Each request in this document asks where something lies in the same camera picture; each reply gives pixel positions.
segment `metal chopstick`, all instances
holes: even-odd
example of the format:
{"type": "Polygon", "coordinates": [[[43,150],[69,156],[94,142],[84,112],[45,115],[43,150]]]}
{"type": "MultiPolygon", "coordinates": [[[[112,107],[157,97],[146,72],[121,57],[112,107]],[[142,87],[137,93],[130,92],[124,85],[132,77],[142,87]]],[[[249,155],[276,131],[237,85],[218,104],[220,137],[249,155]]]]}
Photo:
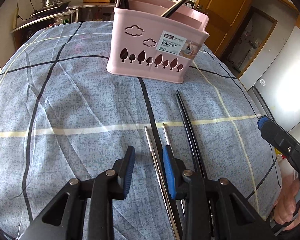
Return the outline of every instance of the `metal chopstick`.
{"type": "Polygon", "coordinates": [[[159,182],[161,194],[162,194],[162,197],[163,197],[163,202],[164,202],[164,205],[166,207],[166,211],[168,213],[170,225],[172,227],[172,231],[173,231],[175,239],[180,240],[180,236],[179,236],[177,225],[176,225],[176,220],[174,218],[172,208],[171,208],[171,205],[170,205],[170,201],[169,201],[168,191],[167,191],[166,186],[164,184],[163,172],[162,172],[162,169],[159,166],[159,163],[158,163],[157,157],[155,155],[155,152],[154,152],[154,149],[153,149],[153,146],[152,146],[152,142],[151,142],[151,139],[150,139],[150,136],[149,136],[149,133],[148,133],[148,129],[147,129],[146,126],[145,126],[145,132],[146,132],[146,137],[147,137],[149,149],[150,149],[150,152],[151,152],[152,160],[153,160],[153,163],[154,163],[154,170],[155,170],[157,180],[159,182]]]}

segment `cloud cutout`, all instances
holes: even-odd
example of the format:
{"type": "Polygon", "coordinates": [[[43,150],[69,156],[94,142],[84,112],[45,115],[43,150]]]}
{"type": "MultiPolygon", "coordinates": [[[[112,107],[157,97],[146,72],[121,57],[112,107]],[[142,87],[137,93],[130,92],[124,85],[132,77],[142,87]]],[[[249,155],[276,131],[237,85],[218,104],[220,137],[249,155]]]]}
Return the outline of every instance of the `cloud cutout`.
{"type": "Polygon", "coordinates": [[[144,30],[139,28],[137,25],[132,25],[131,27],[126,27],[126,33],[131,36],[142,36],[144,30]]]}
{"type": "Polygon", "coordinates": [[[143,45],[154,47],[155,45],[157,45],[157,43],[153,39],[147,39],[143,41],[143,45]]]}

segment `black stripe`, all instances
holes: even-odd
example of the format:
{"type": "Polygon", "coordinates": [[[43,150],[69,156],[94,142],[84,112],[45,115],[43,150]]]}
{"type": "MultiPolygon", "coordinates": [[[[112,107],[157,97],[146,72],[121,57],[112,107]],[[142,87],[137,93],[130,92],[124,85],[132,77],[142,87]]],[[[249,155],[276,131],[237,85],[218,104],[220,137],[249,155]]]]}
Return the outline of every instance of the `black stripe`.
{"type": "MultiPolygon", "coordinates": [[[[277,158],[274,160],[274,162],[272,163],[270,169],[268,170],[268,172],[265,174],[265,176],[262,178],[262,180],[259,182],[259,184],[256,186],[256,190],[258,190],[258,188],[261,186],[261,184],[265,181],[266,177],[269,175],[270,171],[272,170],[273,166],[275,165],[275,162],[277,161],[277,158]]],[[[246,200],[249,200],[249,198],[251,198],[254,194],[254,190],[249,194],[249,196],[246,197],[246,200]]]]}
{"type": "MultiPolygon", "coordinates": [[[[228,76],[231,77],[231,75],[229,74],[229,72],[221,65],[220,61],[216,61],[216,62],[218,62],[219,65],[220,65],[220,67],[222,67],[223,70],[227,72],[228,76]]],[[[248,103],[249,103],[249,105],[250,105],[252,111],[254,112],[254,115],[255,115],[257,118],[259,118],[259,117],[257,116],[256,112],[254,111],[254,109],[253,109],[253,107],[252,107],[250,101],[248,100],[248,98],[246,97],[245,93],[244,93],[243,90],[241,89],[241,87],[240,87],[234,80],[233,80],[233,82],[234,82],[234,83],[236,84],[236,86],[241,90],[242,94],[244,95],[244,97],[245,97],[246,100],[248,101],[248,103]]]]}
{"type": "MultiPolygon", "coordinates": [[[[168,184],[167,184],[166,173],[164,171],[164,165],[163,165],[163,154],[162,154],[163,150],[162,150],[162,144],[161,144],[159,133],[158,133],[158,128],[157,128],[157,125],[155,124],[154,114],[153,114],[153,111],[152,111],[152,107],[151,107],[151,103],[150,103],[150,100],[149,100],[146,85],[143,82],[142,78],[138,77],[138,79],[139,79],[139,82],[140,82],[140,85],[141,85],[143,97],[145,99],[146,108],[147,108],[149,119],[150,119],[152,134],[154,136],[154,141],[155,141],[155,144],[157,146],[158,155],[159,155],[159,158],[160,158],[160,164],[161,164],[163,177],[164,177],[164,182],[165,182],[166,188],[168,188],[167,187],[168,184]]],[[[182,227],[181,227],[181,222],[180,222],[180,217],[179,217],[179,213],[178,213],[177,204],[176,204],[175,200],[171,199],[170,194],[169,194],[169,201],[170,201],[173,216],[175,218],[175,222],[176,222],[176,226],[177,226],[177,230],[178,230],[180,239],[182,239],[182,227]]]]}
{"type": "Polygon", "coordinates": [[[232,76],[223,76],[223,75],[220,75],[220,74],[218,74],[218,73],[215,73],[215,72],[212,72],[212,71],[209,71],[209,70],[205,70],[205,69],[202,69],[202,68],[198,68],[198,69],[201,70],[201,71],[204,71],[204,72],[208,72],[208,73],[211,73],[211,74],[218,75],[218,76],[220,76],[220,77],[231,78],[231,79],[237,79],[236,77],[232,77],[232,76]]]}
{"type": "MultiPolygon", "coordinates": [[[[101,55],[85,55],[85,56],[76,56],[76,57],[69,57],[69,58],[64,58],[64,59],[58,59],[57,62],[61,62],[61,61],[65,61],[65,60],[70,60],[70,59],[74,59],[74,58],[83,58],[83,57],[100,57],[100,58],[109,59],[109,57],[101,56],[101,55]]],[[[56,62],[56,60],[52,60],[52,61],[46,61],[46,62],[42,62],[42,63],[37,63],[37,64],[33,64],[33,65],[21,67],[21,68],[16,68],[16,69],[13,69],[13,70],[9,70],[7,72],[2,72],[0,74],[0,76],[2,76],[4,74],[11,73],[11,72],[15,72],[17,70],[22,70],[22,69],[26,69],[26,68],[37,67],[37,66],[41,66],[41,65],[45,65],[45,64],[55,63],[55,62],[56,62]]]]}
{"type": "Polygon", "coordinates": [[[71,39],[73,38],[73,36],[77,33],[77,31],[79,30],[79,28],[82,26],[82,23],[80,23],[79,27],[77,28],[77,30],[74,32],[74,34],[69,38],[69,40],[62,45],[62,47],[60,48],[56,60],[54,61],[53,65],[50,67],[50,70],[48,72],[48,75],[46,77],[46,80],[44,81],[42,88],[40,90],[39,95],[37,96],[36,102],[34,104],[34,109],[33,109],[33,113],[32,113],[32,117],[30,120],[30,125],[29,125],[29,131],[28,131],[28,137],[27,137],[27,146],[26,146],[26,168],[25,168],[25,173],[23,174],[23,179],[22,179],[22,188],[24,189],[23,191],[23,197],[24,200],[26,202],[26,207],[28,210],[28,216],[29,216],[29,222],[32,223],[33,221],[33,217],[32,217],[32,211],[31,211],[31,207],[30,207],[30,202],[28,199],[28,194],[27,194],[27,190],[26,190],[26,181],[27,181],[27,176],[28,176],[28,172],[29,172],[29,166],[30,166],[30,146],[31,146],[31,134],[32,134],[32,129],[33,129],[33,124],[34,124],[34,119],[37,113],[37,109],[38,109],[38,105],[39,105],[39,101],[40,98],[43,95],[44,89],[49,81],[49,78],[52,74],[53,68],[54,66],[57,64],[61,51],[63,50],[63,48],[65,47],[65,45],[71,41],[71,39]]]}

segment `human hand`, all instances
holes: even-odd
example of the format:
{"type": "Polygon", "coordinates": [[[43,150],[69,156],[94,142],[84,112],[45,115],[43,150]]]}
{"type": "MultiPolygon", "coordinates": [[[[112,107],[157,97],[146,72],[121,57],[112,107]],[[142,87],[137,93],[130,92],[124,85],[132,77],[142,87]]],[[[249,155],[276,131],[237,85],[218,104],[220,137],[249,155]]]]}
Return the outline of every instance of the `human hand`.
{"type": "MultiPolygon", "coordinates": [[[[289,190],[287,190],[283,195],[280,197],[279,202],[274,208],[274,220],[283,225],[286,222],[290,222],[293,217],[293,213],[296,210],[296,201],[295,196],[297,195],[300,189],[300,182],[299,179],[293,181],[290,185],[289,190]]],[[[284,230],[291,230],[296,225],[300,223],[300,208],[298,211],[297,218],[284,230]]]]}

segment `metal pivot screw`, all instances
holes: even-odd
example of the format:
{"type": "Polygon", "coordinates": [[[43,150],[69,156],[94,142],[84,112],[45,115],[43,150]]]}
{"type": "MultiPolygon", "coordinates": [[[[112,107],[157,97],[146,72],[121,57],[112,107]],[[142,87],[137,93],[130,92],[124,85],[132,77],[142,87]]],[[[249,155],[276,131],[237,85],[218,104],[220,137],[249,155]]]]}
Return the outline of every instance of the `metal pivot screw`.
{"type": "Polygon", "coordinates": [[[221,178],[221,179],[220,179],[220,183],[221,183],[222,185],[228,185],[228,184],[229,184],[229,179],[221,178]]]}
{"type": "Polygon", "coordinates": [[[115,170],[107,170],[106,175],[107,176],[113,176],[115,174],[115,170]]]}
{"type": "Polygon", "coordinates": [[[191,170],[184,170],[183,171],[183,175],[185,175],[185,176],[191,176],[192,175],[192,171],[191,170]]]}
{"type": "Polygon", "coordinates": [[[79,180],[77,178],[72,178],[71,180],[69,180],[70,185],[76,185],[78,183],[79,183],[79,180]]]}

